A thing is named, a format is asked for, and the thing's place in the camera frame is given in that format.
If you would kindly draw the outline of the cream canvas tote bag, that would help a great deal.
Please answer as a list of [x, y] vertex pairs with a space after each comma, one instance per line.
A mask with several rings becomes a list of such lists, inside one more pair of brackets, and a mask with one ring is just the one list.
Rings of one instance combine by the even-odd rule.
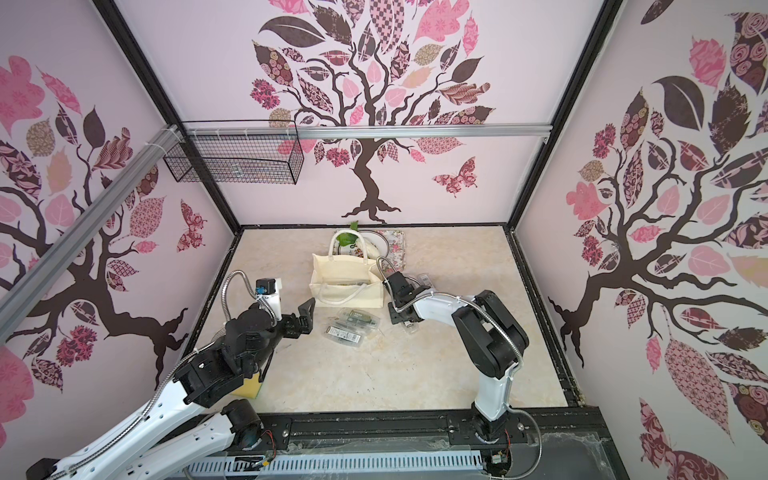
[[343, 234], [363, 240], [353, 229], [340, 229], [332, 237], [325, 255], [312, 255], [309, 288], [318, 307], [381, 309], [384, 284], [377, 273], [375, 259], [363, 249], [363, 257], [335, 255], [334, 245]]

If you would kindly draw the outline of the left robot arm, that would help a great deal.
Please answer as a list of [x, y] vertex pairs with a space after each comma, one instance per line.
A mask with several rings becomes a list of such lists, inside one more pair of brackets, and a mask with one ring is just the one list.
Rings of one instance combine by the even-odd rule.
[[164, 479], [233, 445], [272, 441], [271, 431], [246, 399], [212, 408], [262, 374], [279, 342], [313, 328], [315, 299], [273, 320], [252, 305], [226, 323], [223, 335], [185, 357], [155, 395], [91, 444], [63, 459], [43, 458], [29, 479]]

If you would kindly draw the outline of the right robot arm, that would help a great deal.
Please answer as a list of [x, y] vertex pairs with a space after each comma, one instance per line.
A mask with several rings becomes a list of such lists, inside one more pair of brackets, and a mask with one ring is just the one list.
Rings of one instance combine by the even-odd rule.
[[480, 441], [493, 443], [502, 436], [514, 375], [524, 365], [530, 340], [517, 319], [492, 291], [475, 296], [439, 292], [400, 272], [384, 280], [390, 294], [394, 324], [436, 320], [453, 326], [469, 359], [480, 374], [472, 403], [472, 422]]

